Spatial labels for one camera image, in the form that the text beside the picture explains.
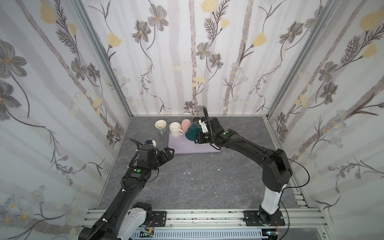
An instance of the pink cup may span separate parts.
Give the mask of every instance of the pink cup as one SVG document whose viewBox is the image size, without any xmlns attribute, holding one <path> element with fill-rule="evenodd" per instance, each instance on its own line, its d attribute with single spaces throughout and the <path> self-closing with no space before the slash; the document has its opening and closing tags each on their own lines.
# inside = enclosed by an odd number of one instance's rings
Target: pink cup
<svg viewBox="0 0 384 240">
<path fill-rule="evenodd" d="M 189 120 L 189 119 L 184 119 L 182 122 L 181 122 L 181 129 L 184 131 L 184 132 L 187 132 L 189 126 L 192 125 L 192 122 Z"/>
</svg>

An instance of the wall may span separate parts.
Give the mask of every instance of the wall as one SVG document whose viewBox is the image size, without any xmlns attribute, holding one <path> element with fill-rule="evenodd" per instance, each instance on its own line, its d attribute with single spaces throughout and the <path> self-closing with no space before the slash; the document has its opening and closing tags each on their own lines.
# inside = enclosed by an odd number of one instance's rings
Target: wall
<svg viewBox="0 0 384 240">
<path fill-rule="evenodd" d="M 2 1 L 0 22 L 0 235 L 77 239 L 128 118 L 69 1 Z"/>
<path fill-rule="evenodd" d="M 270 118 L 338 240 L 384 234 L 383 7 L 341 1 Z"/>
<path fill-rule="evenodd" d="M 134 114 L 263 114 L 326 1 L 83 0 Z"/>
</svg>

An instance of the purple mat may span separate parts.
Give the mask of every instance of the purple mat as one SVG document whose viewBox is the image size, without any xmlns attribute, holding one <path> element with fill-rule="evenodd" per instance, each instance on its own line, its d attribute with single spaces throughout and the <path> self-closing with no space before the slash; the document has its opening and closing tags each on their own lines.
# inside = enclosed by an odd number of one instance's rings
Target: purple mat
<svg viewBox="0 0 384 240">
<path fill-rule="evenodd" d="M 209 143 L 196 144 L 194 141 L 188 140 L 185 135 L 173 137 L 169 133 L 168 147 L 175 150 L 175 154 L 181 153 L 203 153 L 203 152 L 220 152 L 214 149 Z"/>
</svg>

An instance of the white mug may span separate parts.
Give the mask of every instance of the white mug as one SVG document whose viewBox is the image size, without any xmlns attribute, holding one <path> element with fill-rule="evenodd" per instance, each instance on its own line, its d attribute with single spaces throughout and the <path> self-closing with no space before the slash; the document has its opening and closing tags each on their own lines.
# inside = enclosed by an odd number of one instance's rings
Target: white mug
<svg viewBox="0 0 384 240">
<path fill-rule="evenodd" d="M 156 121 L 155 123 L 155 127 L 157 128 L 157 132 L 160 134 L 160 135 L 166 135 L 167 134 L 167 122 L 164 121 L 164 120 L 158 120 Z"/>
<path fill-rule="evenodd" d="M 173 122 L 169 125 L 170 134 L 173 137 L 178 137 L 180 135 L 184 135 L 184 131 L 181 129 L 181 124 L 178 122 Z"/>
</svg>

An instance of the black mounting plate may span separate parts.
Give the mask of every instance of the black mounting plate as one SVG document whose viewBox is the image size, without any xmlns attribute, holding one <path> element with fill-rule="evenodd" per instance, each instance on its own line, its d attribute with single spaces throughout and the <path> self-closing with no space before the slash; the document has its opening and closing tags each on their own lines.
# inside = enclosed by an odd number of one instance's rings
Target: black mounting plate
<svg viewBox="0 0 384 240">
<path fill-rule="evenodd" d="M 257 219 L 258 211 L 243 211 L 243 213 L 244 213 L 244 221 L 245 221 L 245 224 L 247 225 L 247 227 L 264 226 Z M 281 211 L 279 211 L 278 215 L 275 219 L 275 221 L 279 224 L 279 226 L 285 226 L 284 218 L 281 219 L 282 216 L 283 216 L 283 214 L 281 213 Z M 271 223 L 270 226 L 277 226 L 277 224 L 275 222 L 273 222 L 273 223 Z"/>
<path fill-rule="evenodd" d="M 154 227 L 165 227 L 167 220 L 167 212 L 166 211 L 153 211 L 153 226 Z"/>
</svg>

